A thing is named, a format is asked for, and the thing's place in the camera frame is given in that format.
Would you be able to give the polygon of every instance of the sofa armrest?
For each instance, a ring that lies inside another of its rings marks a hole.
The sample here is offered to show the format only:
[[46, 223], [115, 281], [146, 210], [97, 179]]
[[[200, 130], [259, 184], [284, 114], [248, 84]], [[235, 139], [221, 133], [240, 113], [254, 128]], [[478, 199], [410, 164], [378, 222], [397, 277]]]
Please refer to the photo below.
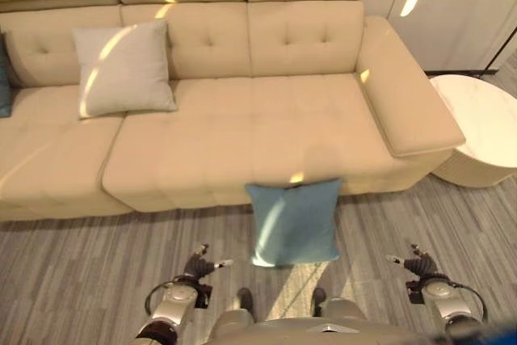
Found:
[[355, 71], [394, 157], [465, 143], [439, 93], [386, 19], [365, 18]]

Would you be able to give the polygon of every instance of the throw pillow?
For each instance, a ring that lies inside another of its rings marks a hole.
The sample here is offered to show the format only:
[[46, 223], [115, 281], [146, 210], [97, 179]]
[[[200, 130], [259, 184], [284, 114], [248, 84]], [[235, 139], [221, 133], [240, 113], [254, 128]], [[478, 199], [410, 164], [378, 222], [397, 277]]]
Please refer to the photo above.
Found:
[[254, 210], [254, 257], [261, 267], [339, 257], [334, 210], [341, 179], [289, 189], [247, 184]]
[[81, 65], [79, 116], [174, 111], [166, 57], [166, 21], [115, 28], [75, 28]]
[[0, 117], [11, 115], [11, 87], [7, 80], [7, 56], [0, 42]]

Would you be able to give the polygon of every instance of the white marble tabletop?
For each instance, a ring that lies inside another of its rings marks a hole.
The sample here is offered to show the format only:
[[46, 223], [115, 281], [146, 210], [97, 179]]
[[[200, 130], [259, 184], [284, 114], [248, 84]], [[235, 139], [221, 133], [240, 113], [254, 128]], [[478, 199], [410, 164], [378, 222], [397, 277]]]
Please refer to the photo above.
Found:
[[458, 151], [484, 163], [517, 168], [517, 99], [467, 76], [447, 74], [431, 83], [467, 139]]

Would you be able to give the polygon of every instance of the white cabinet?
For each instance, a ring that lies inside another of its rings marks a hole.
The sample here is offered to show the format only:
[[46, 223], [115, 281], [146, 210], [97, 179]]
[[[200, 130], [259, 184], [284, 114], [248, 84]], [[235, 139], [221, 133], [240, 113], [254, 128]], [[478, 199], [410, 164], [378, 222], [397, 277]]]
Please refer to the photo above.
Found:
[[[517, 0], [418, 0], [406, 17], [395, 0], [389, 22], [425, 70], [484, 69], [517, 24]], [[491, 67], [517, 48], [513, 40]]]

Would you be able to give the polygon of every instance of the floor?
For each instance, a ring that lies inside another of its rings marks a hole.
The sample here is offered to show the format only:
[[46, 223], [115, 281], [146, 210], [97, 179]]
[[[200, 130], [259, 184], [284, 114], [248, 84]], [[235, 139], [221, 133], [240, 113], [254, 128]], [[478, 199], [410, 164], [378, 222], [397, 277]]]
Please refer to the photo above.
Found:
[[[517, 97], [517, 53], [485, 79]], [[434, 333], [425, 308], [408, 302], [412, 275], [384, 260], [409, 257], [411, 242], [477, 289], [492, 322], [517, 320], [515, 177], [468, 189], [430, 175], [400, 193], [341, 197], [335, 220], [339, 260], [282, 269], [250, 264], [250, 206], [0, 223], [0, 343], [129, 343], [145, 322], [147, 292], [179, 274], [201, 242], [210, 244], [208, 259], [235, 264], [207, 278], [210, 307], [195, 311], [184, 344], [206, 340], [241, 286], [254, 293], [259, 320], [306, 315], [320, 284], [373, 321]]]

